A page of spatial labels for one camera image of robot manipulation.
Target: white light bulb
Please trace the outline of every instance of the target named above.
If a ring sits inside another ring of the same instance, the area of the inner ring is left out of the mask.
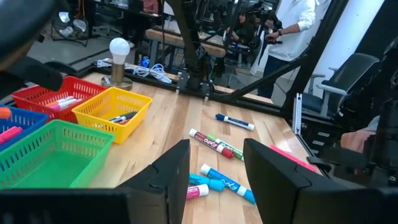
[[[109,45],[109,50],[113,56],[113,63],[116,65],[124,65],[127,55],[130,53],[129,42],[123,38],[115,38]]]

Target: wooden table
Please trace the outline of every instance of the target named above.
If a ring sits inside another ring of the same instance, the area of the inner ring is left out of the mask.
[[[93,73],[85,79],[100,83],[104,75]],[[216,86],[221,91],[232,91]],[[206,163],[228,177],[249,188],[244,163],[236,158],[227,159],[204,146],[188,134],[191,128],[204,134],[214,134],[240,149],[244,138],[253,138],[265,145],[274,144],[303,161],[307,161],[306,150],[295,137],[289,125],[282,118],[264,113],[225,105],[215,101],[176,94],[173,91],[134,83],[132,91],[153,98],[145,120],[122,145],[113,144],[105,166],[91,183],[91,187],[116,187],[155,161],[166,150],[181,139],[190,139],[190,172],[199,174]],[[271,102],[270,99],[254,95],[246,97]],[[248,131],[215,119],[223,113],[256,125]],[[210,191],[205,197],[189,200],[185,204],[184,224],[204,223],[261,223],[257,207],[236,193],[225,189],[223,192]]]
[[[159,42],[163,42],[163,33],[161,31],[149,29],[149,30],[146,30],[146,36],[148,37],[148,39],[151,40],[150,65],[153,66],[155,63],[155,57],[157,55]],[[179,48],[184,48],[184,41],[183,41],[182,37],[168,34],[168,33],[165,33],[164,37],[165,37],[166,44],[173,45],[173,46],[176,46]],[[223,45],[222,41],[220,42],[218,40],[215,40],[214,43]],[[207,51],[207,53],[212,57],[223,58],[225,56],[225,50],[222,47],[216,47],[216,46],[209,45],[209,44],[202,44],[202,46]]]

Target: fan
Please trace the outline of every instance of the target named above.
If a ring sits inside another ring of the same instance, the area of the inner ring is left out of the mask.
[[[60,11],[52,20],[51,38],[53,40],[69,40],[87,46],[88,23],[85,17],[84,0],[79,0],[77,7]],[[53,31],[60,37],[54,37]]]

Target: blue marker cap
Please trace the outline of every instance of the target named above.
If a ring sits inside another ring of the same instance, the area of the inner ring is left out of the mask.
[[[222,181],[213,180],[213,179],[210,179],[208,185],[209,185],[210,189],[217,190],[217,191],[222,191],[222,190],[224,190],[224,187],[225,187],[225,185]]]
[[[244,193],[243,198],[246,199],[246,200],[248,200],[248,201],[251,202],[251,203],[254,203],[254,204],[256,203],[256,201],[255,201],[255,199],[254,199],[253,192],[252,192],[251,190],[247,190],[247,191]]]
[[[219,120],[219,121],[224,121],[225,116],[222,115],[222,114],[216,114],[216,119]]]

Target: gray floor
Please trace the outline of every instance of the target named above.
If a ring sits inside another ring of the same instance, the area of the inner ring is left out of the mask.
[[[89,55],[96,54],[97,52],[109,49],[110,39],[105,37],[98,37],[96,39],[90,39],[88,45],[84,47],[81,44],[75,42],[68,42],[64,40],[53,41],[51,38],[47,38],[43,43],[36,42],[28,53],[28,56],[40,60],[41,62],[48,62],[51,60],[56,60],[59,62],[73,64],[72,66],[79,70],[95,60],[111,58],[112,55],[107,50],[102,54],[96,55],[94,57],[87,58],[79,63],[74,63],[77,60],[85,58]],[[181,57],[175,58],[175,64],[179,64]],[[134,54],[130,54],[126,62],[134,62]],[[259,77],[250,75],[238,75],[238,78],[232,78],[230,82],[230,87],[232,89],[242,88],[256,81]],[[223,76],[221,79],[217,80],[217,84],[226,86],[227,76]],[[280,78],[275,84],[274,93],[272,94],[272,100],[277,105],[282,105],[285,100],[285,92],[289,89],[289,82]]]

